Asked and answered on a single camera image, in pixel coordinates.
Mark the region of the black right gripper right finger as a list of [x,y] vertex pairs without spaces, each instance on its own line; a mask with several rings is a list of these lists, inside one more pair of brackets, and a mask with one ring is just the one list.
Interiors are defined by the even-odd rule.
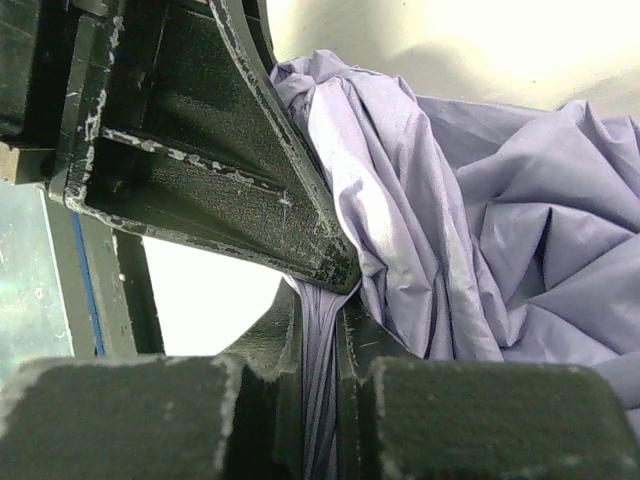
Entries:
[[336,321],[342,479],[635,479],[613,389],[577,366],[423,360],[351,299]]

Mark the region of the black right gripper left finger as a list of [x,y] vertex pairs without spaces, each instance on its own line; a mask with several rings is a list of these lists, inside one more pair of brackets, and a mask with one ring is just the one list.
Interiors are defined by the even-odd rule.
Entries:
[[1,393],[5,479],[299,479],[298,294],[211,357],[56,358]]

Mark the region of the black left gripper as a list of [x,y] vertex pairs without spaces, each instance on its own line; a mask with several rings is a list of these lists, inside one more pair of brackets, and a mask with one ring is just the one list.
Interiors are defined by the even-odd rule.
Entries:
[[53,177],[74,47],[87,16],[115,15],[121,1],[1,3],[1,180]]

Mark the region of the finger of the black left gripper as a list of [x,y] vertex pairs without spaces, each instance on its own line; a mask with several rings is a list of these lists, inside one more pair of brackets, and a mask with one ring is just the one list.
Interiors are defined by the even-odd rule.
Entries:
[[71,1],[51,199],[113,228],[345,293],[359,278],[319,163],[269,80],[262,1]]

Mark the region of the lavender folding umbrella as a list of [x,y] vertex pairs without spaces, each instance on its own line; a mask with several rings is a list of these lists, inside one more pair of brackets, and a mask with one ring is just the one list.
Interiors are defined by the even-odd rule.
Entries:
[[336,321],[351,299],[431,361],[577,366],[639,446],[639,126],[415,95],[319,50],[272,84],[320,159],[359,280],[291,279],[302,310],[303,477],[337,467]]

